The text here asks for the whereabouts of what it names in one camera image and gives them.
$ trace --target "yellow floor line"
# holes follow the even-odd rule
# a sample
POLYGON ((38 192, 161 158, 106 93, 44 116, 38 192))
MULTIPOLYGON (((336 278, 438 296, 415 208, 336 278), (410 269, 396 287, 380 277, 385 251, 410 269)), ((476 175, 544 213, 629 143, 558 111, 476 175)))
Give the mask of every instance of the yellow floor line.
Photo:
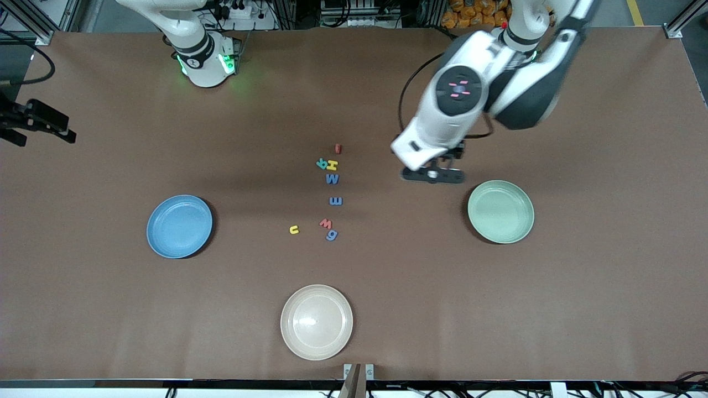
POLYGON ((629 7, 629 13, 632 15, 634 26, 644 26, 644 21, 641 19, 641 14, 639 13, 639 7, 636 5, 636 0, 627 0, 627 6, 629 7))

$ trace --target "green led light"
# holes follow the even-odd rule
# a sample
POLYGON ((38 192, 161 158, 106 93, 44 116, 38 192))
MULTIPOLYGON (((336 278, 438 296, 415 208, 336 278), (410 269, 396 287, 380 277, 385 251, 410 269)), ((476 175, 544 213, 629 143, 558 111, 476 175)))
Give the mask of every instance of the green led light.
POLYGON ((232 74, 236 70, 236 67, 234 66, 234 60, 231 58, 230 55, 219 54, 219 61, 221 61, 222 66, 224 67, 224 72, 232 74))
POLYGON ((187 76, 187 69, 185 69, 184 64, 182 63, 182 60, 180 57, 177 57, 177 60, 179 61, 179 66, 182 67, 182 73, 184 73, 185 76, 187 76))

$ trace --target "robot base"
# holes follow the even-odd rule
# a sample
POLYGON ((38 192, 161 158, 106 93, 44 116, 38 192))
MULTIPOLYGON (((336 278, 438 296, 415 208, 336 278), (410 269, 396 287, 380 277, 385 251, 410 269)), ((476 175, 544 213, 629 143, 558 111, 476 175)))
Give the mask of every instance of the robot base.
POLYGON ((182 73, 192 83, 199 87, 214 87, 221 84, 227 77, 238 73, 239 55, 241 54, 241 41, 230 38, 218 32, 209 32, 215 42, 215 50, 204 61, 200 68, 192 68, 182 63, 182 73))

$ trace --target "orange bag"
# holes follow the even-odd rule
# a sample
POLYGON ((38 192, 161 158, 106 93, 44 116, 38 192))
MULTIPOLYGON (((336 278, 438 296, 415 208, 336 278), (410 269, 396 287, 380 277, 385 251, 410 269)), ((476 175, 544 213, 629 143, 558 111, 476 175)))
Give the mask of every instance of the orange bag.
POLYGON ((450 8, 456 13, 464 7, 464 0, 447 0, 447 2, 450 4, 450 8))
POLYGON ((497 11, 494 13, 494 25, 501 26, 503 23, 507 22, 506 14, 504 11, 497 11))
POLYGON ((457 25, 457 13, 452 11, 446 11, 442 15, 442 22, 440 23, 443 27, 452 29, 457 25))
POLYGON ((474 0, 474 10, 490 16, 496 11, 496 2, 494 0, 474 0))
POLYGON ((482 14, 481 13, 476 13, 472 17, 471 20, 469 20, 469 25, 474 26, 474 25, 479 25, 482 23, 482 14))
POLYGON ((469 27, 469 19, 458 18, 456 28, 467 28, 469 27))
POLYGON ((463 18, 472 19, 476 12, 474 12, 474 7, 464 6, 462 7, 462 11, 460 11, 459 14, 463 18))

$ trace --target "blue plate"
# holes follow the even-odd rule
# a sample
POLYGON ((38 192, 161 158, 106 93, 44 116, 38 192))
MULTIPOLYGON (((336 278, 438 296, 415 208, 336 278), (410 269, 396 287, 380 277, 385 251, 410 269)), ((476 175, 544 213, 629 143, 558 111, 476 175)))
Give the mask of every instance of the blue plate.
POLYGON ((147 243, 160 256, 183 258, 199 250, 212 233, 212 212, 204 200, 177 195, 165 200, 147 222, 147 243))

